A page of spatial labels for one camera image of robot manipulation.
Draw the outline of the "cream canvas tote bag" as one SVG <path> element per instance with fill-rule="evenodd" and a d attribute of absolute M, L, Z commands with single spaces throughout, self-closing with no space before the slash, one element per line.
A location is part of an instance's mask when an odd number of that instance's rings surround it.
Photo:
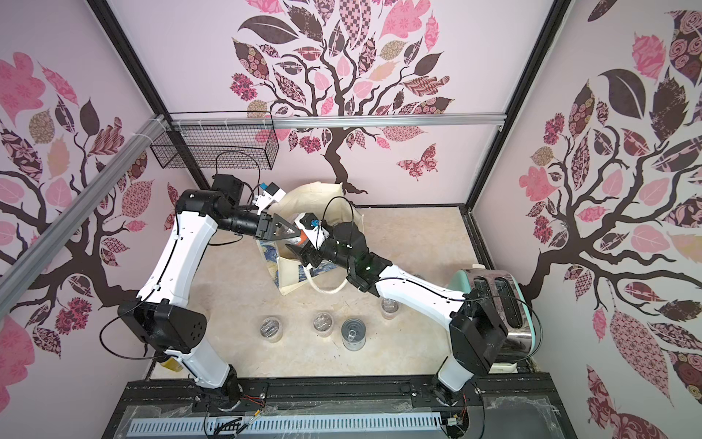
<path fill-rule="evenodd" d="M 258 243 L 272 280 L 278 291 L 286 296 L 302 286 L 310 286 L 320 294 L 338 294 L 348 281 L 335 288 L 321 287 L 316 278 L 336 269 L 336 266 L 323 260 L 313 263 L 301 261 L 295 251 L 316 251 L 331 237 L 330 228 L 342 222 L 352 221 L 359 229 L 364 228 L 364 218 L 352 203 L 346 199 L 341 184 L 309 183 L 290 192 L 279 191 L 272 195 L 269 185 L 255 201 L 261 208 L 268 202 L 265 212 L 277 214 L 294 226 L 302 228 L 295 238 L 281 241 L 264 240 Z"/>

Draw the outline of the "clear seed jar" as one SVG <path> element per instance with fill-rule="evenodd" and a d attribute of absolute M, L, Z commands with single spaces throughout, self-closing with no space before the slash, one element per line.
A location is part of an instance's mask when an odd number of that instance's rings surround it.
<path fill-rule="evenodd" d="M 267 316 L 261 322 L 260 335 L 269 343 L 277 343 L 283 337 L 283 323 L 276 316 Z"/>
<path fill-rule="evenodd" d="M 380 306 L 381 314 L 387 320 L 393 320 L 400 312 L 400 303 L 392 299 L 383 298 Z"/>
<path fill-rule="evenodd" d="M 365 323 L 358 318 L 347 319 L 341 327 L 341 337 L 346 349 L 350 351 L 363 349 L 367 338 Z"/>
<path fill-rule="evenodd" d="M 334 329 L 335 321 L 328 312 L 319 312 L 314 316 L 313 329 L 318 337 L 329 337 Z"/>

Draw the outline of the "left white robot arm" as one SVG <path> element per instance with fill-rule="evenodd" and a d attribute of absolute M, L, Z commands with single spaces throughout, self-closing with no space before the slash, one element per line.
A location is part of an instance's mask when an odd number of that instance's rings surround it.
<path fill-rule="evenodd" d="M 237 201 L 238 183 L 232 175 L 216 175 L 212 190 L 186 190 L 177 198 L 173 228 L 155 269 L 135 300 L 118 308 L 119 318 L 154 349 L 158 362 L 175 361 L 204 393 L 231 404 L 241 398 L 237 373 L 208 342 L 206 317 L 188 308 L 192 281 L 218 230 L 258 241 L 300 235 L 294 225 L 267 211 L 283 200 L 282 188 L 263 186 L 253 208 L 247 208 Z"/>

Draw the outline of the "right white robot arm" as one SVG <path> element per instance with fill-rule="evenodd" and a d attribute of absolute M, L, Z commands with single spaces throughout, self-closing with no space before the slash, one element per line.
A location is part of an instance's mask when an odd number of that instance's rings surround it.
<path fill-rule="evenodd" d="M 330 226 L 305 214 L 295 226 L 305 240 L 288 248 L 305 269 L 333 263 L 346 270 L 347 283 L 358 291 L 406 305 L 446 331 L 450 354 L 435 375 L 443 391 L 460 393 L 471 379 L 488 375 L 508 334 L 491 294 L 450 290 L 405 272 L 371 252 L 352 221 Z"/>

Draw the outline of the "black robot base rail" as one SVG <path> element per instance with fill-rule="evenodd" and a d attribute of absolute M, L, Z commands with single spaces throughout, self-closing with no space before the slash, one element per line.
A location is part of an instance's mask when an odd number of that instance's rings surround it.
<path fill-rule="evenodd" d="M 120 438 L 135 418 L 438 413 L 440 432 L 228 435 L 215 438 L 572 438 L 575 430 L 546 373 L 473 379 L 446 393 L 430 375 L 238 378 L 231 404 L 192 380 L 139 380 L 125 388 L 104 436 Z"/>

